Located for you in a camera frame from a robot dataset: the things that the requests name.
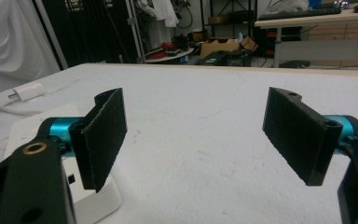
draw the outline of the metal shelving rack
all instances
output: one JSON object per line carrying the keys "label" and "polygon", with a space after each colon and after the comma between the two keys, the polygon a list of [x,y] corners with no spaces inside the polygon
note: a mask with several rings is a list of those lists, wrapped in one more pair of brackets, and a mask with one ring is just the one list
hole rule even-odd
{"label": "metal shelving rack", "polygon": [[[253,28],[255,26],[255,21],[256,21],[256,18],[257,18],[257,0],[255,0],[255,7],[254,8],[252,8],[252,0],[247,0],[247,1],[248,1],[248,8],[245,8],[238,0],[227,0],[225,6],[222,8],[222,10],[220,11],[219,14],[221,14],[228,7],[228,5],[230,3],[231,3],[231,8],[232,8],[233,11],[234,11],[234,3],[237,3],[243,9],[253,10],[254,11],[253,16],[244,21],[244,23],[248,24],[248,36],[252,36],[252,31],[253,31]],[[210,2],[210,6],[211,6],[211,16],[213,16],[213,0],[209,0],[209,2]],[[201,8],[202,30],[205,29],[205,26],[211,26],[212,27],[212,36],[214,36],[214,27],[216,25],[230,25],[231,24],[233,26],[233,32],[234,32],[234,25],[236,23],[229,22],[229,23],[223,23],[223,24],[205,24],[204,16],[203,16],[202,0],[200,0],[200,8]]]}

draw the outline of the white tabletop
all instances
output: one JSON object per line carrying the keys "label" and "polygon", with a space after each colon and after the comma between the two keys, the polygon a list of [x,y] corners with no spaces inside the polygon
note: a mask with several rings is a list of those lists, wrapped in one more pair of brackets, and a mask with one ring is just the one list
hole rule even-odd
{"label": "white tabletop", "polygon": [[358,22],[358,13],[354,13],[353,9],[342,10],[340,14],[302,17],[292,19],[281,19],[272,21],[257,21],[255,26],[261,28],[278,28],[278,27],[292,27],[292,26],[310,26],[310,25],[324,25],[336,23],[352,23]]}
{"label": "white tabletop", "polygon": [[[46,95],[7,107],[86,114],[96,94],[123,88],[129,131],[112,170],[123,204],[101,223],[340,223],[349,159],[335,155],[324,185],[306,187],[262,124],[270,86],[358,118],[358,72],[83,64],[38,81]],[[20,119],[0,112],[0,160]]]}

